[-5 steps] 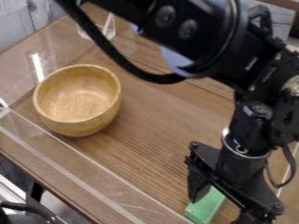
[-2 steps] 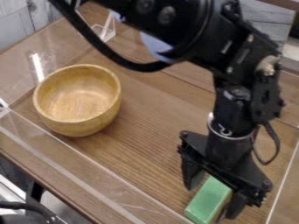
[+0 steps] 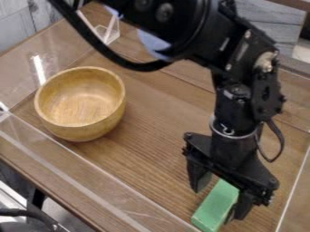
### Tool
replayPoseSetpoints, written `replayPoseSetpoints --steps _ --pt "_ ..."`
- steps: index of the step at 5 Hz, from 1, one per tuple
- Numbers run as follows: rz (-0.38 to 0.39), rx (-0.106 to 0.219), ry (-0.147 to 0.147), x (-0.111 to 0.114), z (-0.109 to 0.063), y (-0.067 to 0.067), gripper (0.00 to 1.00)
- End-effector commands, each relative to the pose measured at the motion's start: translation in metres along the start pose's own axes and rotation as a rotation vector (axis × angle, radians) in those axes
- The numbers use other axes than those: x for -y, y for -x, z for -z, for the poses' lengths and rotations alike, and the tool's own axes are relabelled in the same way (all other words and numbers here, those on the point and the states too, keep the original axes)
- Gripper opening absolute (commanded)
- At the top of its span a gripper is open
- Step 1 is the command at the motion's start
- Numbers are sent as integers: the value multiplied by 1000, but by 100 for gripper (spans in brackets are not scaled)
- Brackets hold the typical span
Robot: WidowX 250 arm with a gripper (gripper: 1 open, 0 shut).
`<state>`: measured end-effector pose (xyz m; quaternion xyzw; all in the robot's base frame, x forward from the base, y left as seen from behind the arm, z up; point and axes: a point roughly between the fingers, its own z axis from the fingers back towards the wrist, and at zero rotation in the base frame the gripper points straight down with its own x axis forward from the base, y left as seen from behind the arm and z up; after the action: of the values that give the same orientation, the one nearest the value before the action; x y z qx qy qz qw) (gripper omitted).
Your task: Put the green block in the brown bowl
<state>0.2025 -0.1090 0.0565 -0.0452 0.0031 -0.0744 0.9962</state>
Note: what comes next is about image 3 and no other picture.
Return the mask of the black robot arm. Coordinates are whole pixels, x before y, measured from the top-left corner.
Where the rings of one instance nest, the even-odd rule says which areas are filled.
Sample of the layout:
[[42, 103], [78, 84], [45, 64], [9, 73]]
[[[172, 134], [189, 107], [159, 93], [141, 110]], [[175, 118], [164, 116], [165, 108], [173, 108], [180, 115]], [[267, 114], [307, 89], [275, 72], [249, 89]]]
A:
[[268, 35], [239, 16], [233, 0], [96, 0], [145, 34], [154, 59], [133, 63], [98, 40], [65, 0], [48, 0], [78, 35], [112, 62], [153, 72], [180, 60], [209, 69], [215, 89], [211, 135], [184, 135], [188, 182], [200, 191], [217, 176], [237, 191], [229, 210], [241, 220], [252, 207], [268, 205], [279, 188], [265, 163], [261, 131], [277, 129], [285, 97], [277, 81], [277, 48]]

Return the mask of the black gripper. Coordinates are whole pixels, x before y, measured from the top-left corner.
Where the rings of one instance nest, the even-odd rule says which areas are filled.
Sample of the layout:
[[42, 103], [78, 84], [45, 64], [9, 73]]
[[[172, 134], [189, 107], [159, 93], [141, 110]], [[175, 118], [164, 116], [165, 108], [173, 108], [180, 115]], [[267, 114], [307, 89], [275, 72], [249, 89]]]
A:
[[187, 159], [187, 176], [192, 191], [199, 193], [212, 175], [223, 179], [239, 191], [233, 207], [233, 219], [243, 220], [252, 205], [268, 205], [277, 190], [279, 181], [259, 160], [255, 141], [231, 140], [221, 136], [184, 133], [183, 155]]

